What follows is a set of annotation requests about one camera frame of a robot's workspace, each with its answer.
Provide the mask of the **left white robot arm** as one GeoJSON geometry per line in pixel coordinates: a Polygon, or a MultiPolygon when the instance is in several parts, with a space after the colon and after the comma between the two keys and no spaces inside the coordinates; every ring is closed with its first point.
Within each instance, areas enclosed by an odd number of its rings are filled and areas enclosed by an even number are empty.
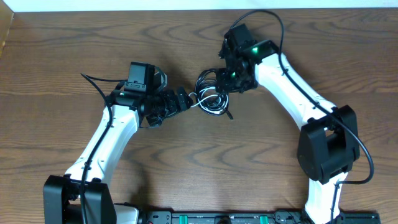
{"type": "Polygon", "coordinates": [[[190,109],[183,88],[154,94],[113,90],[101,122],[81,156],[63,176],[51,175],[43,187],[46,223],[145,223],[146,216],[128,203],[113,203],[109,192],[121,154],[142,120],[158,127],[190,109]]]}

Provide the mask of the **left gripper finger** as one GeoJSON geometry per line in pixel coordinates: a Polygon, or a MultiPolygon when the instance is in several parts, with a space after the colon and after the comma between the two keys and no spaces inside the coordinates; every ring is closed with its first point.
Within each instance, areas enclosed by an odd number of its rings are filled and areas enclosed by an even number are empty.
{"type": "Polygon", "coordinates": [[[180,105],[192,105],[193,100],[185,91],[184,87],[179,87],[177,89],[177,99],[180,105]]]}
{"type": "Polygon", "coordinates": [[[181,112],[184,112],[186,110],[189,110],[193,105],[192,101],[178,101],[176,102],[176,113],[179,114],[181,112]]]}

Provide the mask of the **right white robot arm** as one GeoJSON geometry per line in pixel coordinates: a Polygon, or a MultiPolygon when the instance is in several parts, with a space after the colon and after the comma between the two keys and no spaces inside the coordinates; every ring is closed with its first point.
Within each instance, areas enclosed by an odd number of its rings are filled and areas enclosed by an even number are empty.
{"type": "Polygon", "coordinates": [[[219,52],[226,66],[216,76],[216,90],[243,93],[261,85],[285,108],[300,130],[297,159],[309,178],[307,218],[332,223],[340,214],[337,183],[360,156],[356,115],[319,95],[278,50],[271,40],[255,40],[244,24],[231,28],[219,52]]]}

